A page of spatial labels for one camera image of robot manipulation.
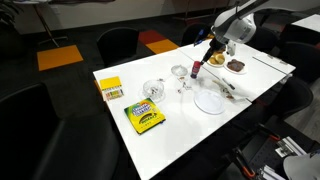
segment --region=dark floor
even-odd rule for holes
[[[24,35],[23,38],[28,47],[28,53],[20,58],[2,59],[0,61],[0,97],[24,85],[42,81],[48,86],[53,105],[61,118],[81,117],[104,112],[105,106],[95,87],[92,73],[93,71],[103,68],[103,62],[96,46],[97,38],[109,28],[126,26],[136,28],[140,31],[156,30],[179,45],[183,30],[186,28],[186,23],[181,20],[175,20],[172,17],[173,16],[154,17],[56,31],[54,32],[56,36],[67,35],[69,37],[68,41],[62,40],[59,41],[59,44],[62,47],[73,44],[77,45],[84,61],[41,72],[38,71],[36,52],[52,49],[55,48],[55,46],[51,42],[40,46],[37,45],[37,42],[46,38],[45,33]],[[273,27],[276,28],[278,25],[283,26],[286,23],[291,23],[302,18],[289,16],[288,14],[275,15],[275,17],[270,19],[273,20],[272,23],[276,25]],[[212,16],[192,21],[212,24],[214,19],[215,16]],[[261,16],[258,15],[256,20],[259,21],[260,19]],[[146,57],[152,54],[153,52],[147,47],[139,44],[138,55],[140,57]],[[237,134],[228,134],[228,128],[229,127],[225,127],[218,132],[218,134],[215,134],[215,136],[217,135],[217,137],[219,137],[218,140],[216,138],[212,140],[214,141],[212,142],[209,137],[199,147],[194,148],[190,153],[183,156],[181,161],[172,164],[168,170],[161,172],[156,178],[166,178],[172,176],[172,174],[176,176],[174,179],[183,179],[183,177],[193,177],[191,179],[214,178],[216,176],[215,170],[218,171],[219,168],[223,166],[217,157],[225,153],[227,149],[217,150],[216,147],[212,147],[210,144],[230,142],[230,147],[233,146],[234,144],[232,144],[232,142],[237,137]],[[183,173],[182,171],[180,171],[180,174],[176,173],[178,167],[179,169],[185,169]]]

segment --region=red object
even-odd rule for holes
[[[191,78],[195,79],[197,78],[198,72],[200,70],[201,63],[200,61],[195,61],[193,63],[192,72],[191,72]]]

